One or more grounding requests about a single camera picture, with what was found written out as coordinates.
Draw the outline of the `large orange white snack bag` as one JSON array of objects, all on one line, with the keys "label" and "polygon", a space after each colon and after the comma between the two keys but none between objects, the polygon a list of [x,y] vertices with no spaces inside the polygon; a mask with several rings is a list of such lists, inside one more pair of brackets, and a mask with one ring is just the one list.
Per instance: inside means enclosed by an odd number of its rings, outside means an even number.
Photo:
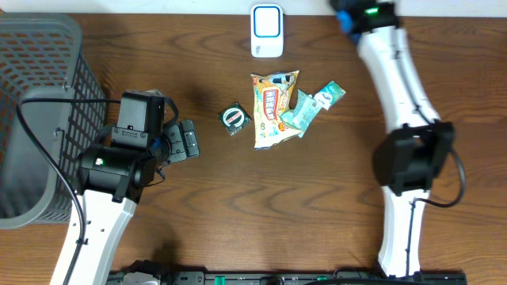
[{"label": "large orange white snack bag", "polygon": [[301,132],[281,118],[289,111],[292,90],[298,75],[298,70],[266,76],[251,74],[254,93],[255,150],[268,149]]}]

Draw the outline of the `teal white packet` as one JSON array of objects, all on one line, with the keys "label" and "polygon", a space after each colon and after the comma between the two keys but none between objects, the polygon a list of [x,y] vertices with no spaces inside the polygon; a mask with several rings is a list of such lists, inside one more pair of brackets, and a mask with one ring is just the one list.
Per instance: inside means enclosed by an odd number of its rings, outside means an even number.
[{"label": "teal white packet", "polygon": [[325,110],[329,110],[335,103],[337,103],[346,91],[342,89],[335,81],[329,82],[313,98]]}]

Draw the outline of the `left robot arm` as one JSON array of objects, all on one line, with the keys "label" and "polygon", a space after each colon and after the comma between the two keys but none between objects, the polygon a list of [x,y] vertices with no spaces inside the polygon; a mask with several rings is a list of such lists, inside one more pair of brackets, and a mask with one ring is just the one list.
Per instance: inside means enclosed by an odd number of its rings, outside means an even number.
[{"label": "left robot arm", "polygon": [[159,90],[126,91],[116,124],[80,153],[75,177],[78,205],[71,210],[53,284],[104,284],[120,239],[143,190],[170,164],[200,153],[191,120]]}]

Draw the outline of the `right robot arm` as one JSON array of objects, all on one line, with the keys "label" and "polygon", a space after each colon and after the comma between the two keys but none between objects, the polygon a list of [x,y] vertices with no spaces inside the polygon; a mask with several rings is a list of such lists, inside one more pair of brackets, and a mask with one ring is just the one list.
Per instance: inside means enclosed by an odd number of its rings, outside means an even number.
[{"label": "right robot arm", "polygon": [[341,30],[355,44],[378,94],[386,138],[372,157],[384,198],[377,263],[387,278],[421,270],[419,242],[433,181],[452,151],[455,129],[430,103],[393,1],[332,1]]}]

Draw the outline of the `green snack packet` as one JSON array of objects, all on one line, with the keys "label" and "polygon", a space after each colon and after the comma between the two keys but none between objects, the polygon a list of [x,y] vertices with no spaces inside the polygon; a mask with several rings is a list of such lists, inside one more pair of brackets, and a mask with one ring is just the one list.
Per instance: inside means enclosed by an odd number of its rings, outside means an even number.
[{"label": "green snack packet", "polygon": [[298,136],[302,138],[321,109],[322,106],[311,95],[299,89],[296,107],[283,113],[281,119],[289,126],[299,129]]}]

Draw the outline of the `dark green Zam-Buk box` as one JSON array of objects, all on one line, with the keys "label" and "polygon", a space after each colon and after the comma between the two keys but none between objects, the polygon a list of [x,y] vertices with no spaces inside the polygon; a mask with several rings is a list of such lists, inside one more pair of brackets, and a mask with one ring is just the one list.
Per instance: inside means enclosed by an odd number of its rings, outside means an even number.
[{"label": "dark green Zam-Buk box", "polygon": [[238,102],[225,108],[218,115],[218,120],[225,127],[230,136],[234,136],[251,122],[250,116]]}]

